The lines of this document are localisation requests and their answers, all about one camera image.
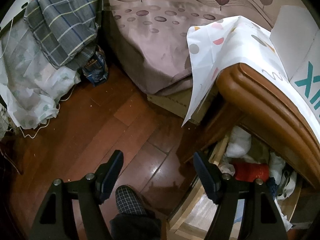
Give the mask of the grey plaid blanket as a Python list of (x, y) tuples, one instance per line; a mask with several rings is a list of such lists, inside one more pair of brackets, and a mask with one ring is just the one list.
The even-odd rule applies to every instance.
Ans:
[(77, 70), (95, 52), (101, 0), (32, 0), (24, 20), (47, 60)]

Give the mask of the white green floral cloth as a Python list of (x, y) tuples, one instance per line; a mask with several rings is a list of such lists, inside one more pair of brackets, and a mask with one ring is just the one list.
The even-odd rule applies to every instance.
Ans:
[(1, 97), (16, 126), (36, 128), (56, 117), (61, 97), (79, 82), (76, 71), (49, 63), (23, 20), (1, 37)]

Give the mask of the white sock bundle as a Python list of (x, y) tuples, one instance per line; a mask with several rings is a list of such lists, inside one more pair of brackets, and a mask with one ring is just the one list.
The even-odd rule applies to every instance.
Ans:
[(229, 158), (242, 158), (251, 148), (252, 136), (239, 126), (234, 126), (226, 148)]

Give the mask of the white box teal letters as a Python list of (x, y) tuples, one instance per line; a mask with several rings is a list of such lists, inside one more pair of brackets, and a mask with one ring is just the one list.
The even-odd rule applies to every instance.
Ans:
[(270, 40), (289, 82), (319, 119), (319, 27), (307, 9), (281, 7)]

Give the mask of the white garment in drawer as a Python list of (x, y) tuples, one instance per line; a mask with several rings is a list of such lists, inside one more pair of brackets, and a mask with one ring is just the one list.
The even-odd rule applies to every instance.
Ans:
[(270, 153), (269, 175), (276, 183), (275, 198), (277, 200), (285, 200), (293, 194), (296, 187), (297, 172), (274, 152)]

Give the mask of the white dotted table cloth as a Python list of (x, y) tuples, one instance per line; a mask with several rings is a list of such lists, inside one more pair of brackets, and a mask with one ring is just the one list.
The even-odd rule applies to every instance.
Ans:
[(245, 63), (280, 89), (311, 123), (311, 128), (317, 131), (319, 119), (289, 82), (270, 36), (271, 31), (244, 16), (227, 17), (208, 25), (190, 27), (187, 44), (193, 91), (184, 120), (191, 118), (219, 72), (234, 64)]

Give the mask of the blue printed bag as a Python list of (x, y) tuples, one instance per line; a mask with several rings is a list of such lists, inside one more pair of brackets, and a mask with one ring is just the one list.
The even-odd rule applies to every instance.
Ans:
[(108, 80), (105, 53), (99, 46), (96, 46), (93, 56), (82, 68), (82, 72), (93, 86), (98, 86)]

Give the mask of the brown wooden nightstand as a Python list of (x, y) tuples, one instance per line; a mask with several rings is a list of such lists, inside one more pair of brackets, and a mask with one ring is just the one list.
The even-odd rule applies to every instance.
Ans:
[(271, 81), (244, 63), (224, 69), (215, 81), (225, 100), (200, 129), (185, 161), (242, 125), (279, 153), (314, 188), (319, 189), (319, 139), (295, 104)]

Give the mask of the red underwear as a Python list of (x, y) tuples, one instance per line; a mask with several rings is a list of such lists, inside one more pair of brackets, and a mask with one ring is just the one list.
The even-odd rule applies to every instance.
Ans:
[(263, 182), (269, 178), (269, 166), (267, 164), (248, 163), (242, 160), (233, 160), (235, 179), (239, 181), (253, 182), (257, 178)]

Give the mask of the pink patterned bed sheet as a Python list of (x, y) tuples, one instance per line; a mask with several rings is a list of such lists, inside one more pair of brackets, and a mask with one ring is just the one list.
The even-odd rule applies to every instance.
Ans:
[(146, 94), (192, 86), (190, 27), (241, 15), (271, 30), (284, 5), (303, 0), (107, 0), (115, 50), (126, 74)]

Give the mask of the cardboard box under bed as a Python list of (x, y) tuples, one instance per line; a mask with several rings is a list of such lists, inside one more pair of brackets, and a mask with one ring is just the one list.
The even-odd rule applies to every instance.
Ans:
[[(166, 109), (167, 111), (181, 117), (185, 118), (189, 103), (191, 100), (192, 89), (177, 92), (168, 96), (157, 96), (157, 95), (147, 95), (149, 102)], [(210, 93), (206, 96), (206, 99), (201, 102), (196, 111), (192, 114), (189, 121), (195, 125), (199, 125), (203, 119), (205, 113), (207, 112), (213, 98), (217, 95), (217, 90), (212, 89)]]

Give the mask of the checkered slipper foot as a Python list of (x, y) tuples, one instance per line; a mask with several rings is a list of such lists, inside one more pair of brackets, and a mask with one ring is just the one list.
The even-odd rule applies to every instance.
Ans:
[(161, 239), (161, 220), (144, 207), (134, 189), (121, 185), (115, 198), (118, 214), (110, 221), (113, 239)]

